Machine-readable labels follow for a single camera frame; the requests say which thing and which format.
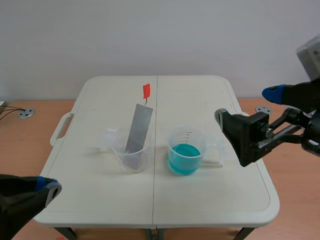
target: metal grommet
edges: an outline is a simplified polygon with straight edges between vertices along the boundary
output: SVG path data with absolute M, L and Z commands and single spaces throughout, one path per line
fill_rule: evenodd
M 34 113 L 35 113 L 35 109 L 34 108 L 26 108 L 25 111 L 21 110 L 18 113 L 18 118 L 26 119 L 26 118 L 31 117 Z

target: table leg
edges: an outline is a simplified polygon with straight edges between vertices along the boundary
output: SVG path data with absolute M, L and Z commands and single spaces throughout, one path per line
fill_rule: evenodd
M 158 229 L 158 240 L 165 240 L 165 230 Z
M 77 240 L 77 236 L 71 227 L 55 227 L 54 229 L 61 233 L 68 240 Z
M 145 239 L 146 240 L 153 240 L 151 229 L 144 229 L 144 232 L 145 232 Z
M 151 229 L 145 229 L 145 237 L 146 240 L 164 240 L 164 229 L 155 229 L 157 231 L 157 233 L 152 233 Z
M 235 236 L 234 240 L 244 240 L 255 229 L 256 229 L 255 227 L 243 227 L 239 231 L 239 233 Z

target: empty measuring cup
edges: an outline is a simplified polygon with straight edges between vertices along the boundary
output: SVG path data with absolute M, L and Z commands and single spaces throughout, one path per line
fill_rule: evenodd
M 108 148 L 111 148 L 120 166 L 126 172 L 140 172 L 147 167 L 149 161 L 154 156 L 152 155 L 154 138 L 148 131 L 143 149 L 134 153 L 126 153 L 129 132 L 130 129 L 126 128 L 105 129 L 99 139 L 99 148 L 101 152 L 105 152 Z
M 208 150 L 217 152 L 208 157 L 211 166 L 222 167 L 225 160 L 222 138 L 206 135 L 191 126 L 181 125 L 167 135 L 168 158 L 171 168 L 183 175 L 196 171 Z

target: blue liquid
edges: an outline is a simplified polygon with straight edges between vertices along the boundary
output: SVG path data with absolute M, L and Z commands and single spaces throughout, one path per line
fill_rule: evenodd
M 172 149 L 178 154 L 186 156 L 183 157 L 177 155 L 172 151 L 169 152 L 169 164 L 175 172 L 183 175 L 189 175 L 198 169 L 201 162 L 201 156 L 199 156 L 200 152 L 196 147 L 189 144 L 178 144 L 175 145 Z

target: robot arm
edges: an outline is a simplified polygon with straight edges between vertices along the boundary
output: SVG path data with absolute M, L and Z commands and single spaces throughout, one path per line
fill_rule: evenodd
M 298 48 L 297 55 L 311 81 L 273 86 L 262 92 L 272 103 L 297 109 L 288 108 L 271 124 L 269 115 L 263 112 L 251 116 L 231 115 L 226 109 L 215 112 L 215 120 L 243 167 L 282 143 L 301 144 L 304 150 L 320 156 L 320 36 Z M 283 123 L 291 125 L 274 133 Z M 303 133 L 294 135 L 300 129 L 304 129 Z
M 51 178 L 0 174 L 0 239 L 10 240 L 61 192 Z

